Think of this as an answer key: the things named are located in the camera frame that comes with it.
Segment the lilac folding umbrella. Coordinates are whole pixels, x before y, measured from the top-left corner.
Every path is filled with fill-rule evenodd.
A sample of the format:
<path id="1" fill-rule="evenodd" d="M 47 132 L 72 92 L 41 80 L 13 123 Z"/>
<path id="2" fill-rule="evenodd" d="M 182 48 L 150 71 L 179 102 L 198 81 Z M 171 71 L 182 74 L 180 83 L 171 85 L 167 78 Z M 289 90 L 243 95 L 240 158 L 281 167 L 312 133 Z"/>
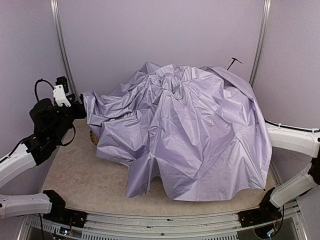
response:
<path id="1" fill-rule="evenodd" d="M 272 156 L 251 85 L 221 67 L 146 62 L 110 94 L 85 92 L 96 155 L 128 167 L 126 197 L 159 177 L 176 201 L 232 199 L 264 189 Z"/>

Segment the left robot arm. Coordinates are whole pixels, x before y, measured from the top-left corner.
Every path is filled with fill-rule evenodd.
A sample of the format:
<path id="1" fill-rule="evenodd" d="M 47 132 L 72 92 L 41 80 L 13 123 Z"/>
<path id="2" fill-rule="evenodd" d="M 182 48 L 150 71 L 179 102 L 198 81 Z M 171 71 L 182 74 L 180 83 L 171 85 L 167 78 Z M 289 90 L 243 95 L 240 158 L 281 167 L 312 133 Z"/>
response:
<path id="1" fill-rule="evenodd" d="M 34 123 L 33 134 L 22 139 L 0 160 L 0 185 L 4 186 L 21 173 L 47 161 L 57 147 L 66 147 L 63 138 L 68 130 L 75 130 L 74 120 L 86 117 L 85 107 L 79 101 L 70 106 L 53 105 L 49 98 L 37 102 L 29 115 Z M 0 218 L 43 214 L 61 217 L 66 202 L 54 190 L 30 195 L 1 195 Z"/>

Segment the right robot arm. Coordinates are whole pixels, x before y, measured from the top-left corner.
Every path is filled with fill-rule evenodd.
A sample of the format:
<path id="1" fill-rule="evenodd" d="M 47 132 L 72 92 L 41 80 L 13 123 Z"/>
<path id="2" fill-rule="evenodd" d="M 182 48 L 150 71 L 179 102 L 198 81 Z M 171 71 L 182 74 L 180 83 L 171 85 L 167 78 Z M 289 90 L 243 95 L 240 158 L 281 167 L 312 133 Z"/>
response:
<path id="1" fill-rule="evenodd" d="M 280 185 L 269 190 L 260 205 L 280 208 L 320 185 L 320 129 L 265 122 L 273 153 L 272 167 Z"/>

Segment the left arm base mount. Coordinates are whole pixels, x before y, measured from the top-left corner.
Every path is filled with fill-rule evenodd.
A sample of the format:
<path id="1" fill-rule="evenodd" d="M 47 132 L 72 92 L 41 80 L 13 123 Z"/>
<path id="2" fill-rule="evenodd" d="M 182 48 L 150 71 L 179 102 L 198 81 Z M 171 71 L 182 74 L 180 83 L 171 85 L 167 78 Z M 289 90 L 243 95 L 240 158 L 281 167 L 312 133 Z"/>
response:
<path id="1" fill-rule="evenodd" d="M 55 223 L 68 225 L 69 227 L 83 228 L 87 220 L 87 215 L 84 211 L 64 208 L 52 210 L 50 213 L 44 214 L 43 218 Z"/>

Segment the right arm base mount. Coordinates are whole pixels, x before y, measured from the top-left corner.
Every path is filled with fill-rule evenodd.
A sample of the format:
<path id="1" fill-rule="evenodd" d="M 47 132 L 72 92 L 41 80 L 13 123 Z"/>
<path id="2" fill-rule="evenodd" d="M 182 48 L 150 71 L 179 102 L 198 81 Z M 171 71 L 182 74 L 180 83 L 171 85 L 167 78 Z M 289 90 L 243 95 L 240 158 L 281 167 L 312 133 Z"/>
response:
<path id="1" fill-rule="evenodd" d="M 238 213 L 242 228 L 275 221 L 276 219 L 281 219 L 282 216 L 280 209 L 273 205 L 259 206 L 258 208 L 243 210 Z"/>

